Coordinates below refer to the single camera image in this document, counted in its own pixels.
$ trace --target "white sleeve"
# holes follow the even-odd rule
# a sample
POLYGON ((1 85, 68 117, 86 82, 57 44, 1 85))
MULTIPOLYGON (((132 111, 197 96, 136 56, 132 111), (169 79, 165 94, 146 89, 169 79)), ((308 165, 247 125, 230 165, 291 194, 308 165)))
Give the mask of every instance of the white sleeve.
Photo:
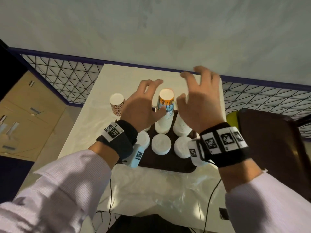
POLYGON ((311 232, 311 203, 268 173, 226 194, 236 233, 311 232))
POLYGON ((91 150, 62 157, 12 202, 0 205, 0 232, 79 232, 94 216, 111 177, 108 164, 91 150))

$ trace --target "white table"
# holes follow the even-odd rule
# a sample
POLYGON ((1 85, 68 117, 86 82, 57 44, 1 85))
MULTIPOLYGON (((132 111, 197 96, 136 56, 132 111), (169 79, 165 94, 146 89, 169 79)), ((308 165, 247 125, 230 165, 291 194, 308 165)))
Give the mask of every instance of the white table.
MULTIPOLYGON (((164 80, 155 92, 153 105, 156 105, 159 91, 163 88, 172 88, 175 97, 188 92, 186 82, 179 73, 105 64, 59 158, 86 149, 93 144, 100 132, 116 118, 109 104, 110 95, 121 93, 128 98, 144 79, 164 80)), ((225 119, 221 82, 220 98, 225 119)), ((219 180, 217 168, 209 164, 189 174, 143 167, 132 169, 125 165, 116 165, 112 170, 111 178, 112 212, 128 216, 157 213, 174 224, 203 229, 208 200, 219 180)), ((108 186, 98 209, 108 211, 109 207, 110 187, 108 186)), ((234 232, 230 221, 220 219, 219 207, 225 207, 225 189, 222 183, 211 200, 207 230, 234 232)))

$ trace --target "leopard print cup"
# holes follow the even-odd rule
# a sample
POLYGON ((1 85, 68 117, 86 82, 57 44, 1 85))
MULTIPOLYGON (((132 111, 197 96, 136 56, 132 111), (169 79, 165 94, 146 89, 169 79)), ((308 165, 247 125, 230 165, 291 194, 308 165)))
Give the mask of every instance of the leopard print cup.
POLYGON ((125 102, 125 99, 124 99, 122 94, 115 93, 115 94, 111 95, 110 105, 111 105, 112 112, 116 116, 121 116, 121 112, 122 112, 124 102, 125 102))

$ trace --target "person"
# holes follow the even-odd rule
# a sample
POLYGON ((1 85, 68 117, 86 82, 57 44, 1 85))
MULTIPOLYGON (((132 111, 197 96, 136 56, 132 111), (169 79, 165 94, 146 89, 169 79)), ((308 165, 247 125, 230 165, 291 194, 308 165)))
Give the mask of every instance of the person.
MULTIPOLYGON (((194 67, 194 71, 201 75, 200 84, 191 73, 181 73, 189 89, 187 103, 185 94, 177 98, 181 118, 202 137, 216 136, 218 128, 231 129, 221 113, 220 76, 202 66, 194 67)), ((79 232, 86 216, 94 216, 112 168, 120 157, 128 156, 128 143, 133 145, 138 132, 165 115, 165 109, 156 113, 151 110, 153 95, 162 82, 141 81, 137 91, 126 100, 117 125, 111 123, 88 149, 39 169, 36 173, 41 177, 36 183, 21 191, 12 202, 2 203, 0 231, 79 232), (107 136, 112 129, 117 131, 107 136), (118 140, 118 144, 123 142, 122 146, 113 144, 115 135, 122 138, 118 140)), ((263 172, 254 160, 247 158, 246 151, 241 152, 243 149, 235 148, 230 156, 212 159, 227 191, 226 207, 234 230, 311 232, 311 204, 263 172)))

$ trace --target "gray wall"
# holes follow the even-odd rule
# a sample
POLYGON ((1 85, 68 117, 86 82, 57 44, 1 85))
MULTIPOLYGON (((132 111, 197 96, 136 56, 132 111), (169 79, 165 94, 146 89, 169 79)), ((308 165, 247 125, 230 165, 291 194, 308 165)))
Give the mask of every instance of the gray wall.
POLYGON ((0 0, 9 46, 311 85, 311 0, 0 0))

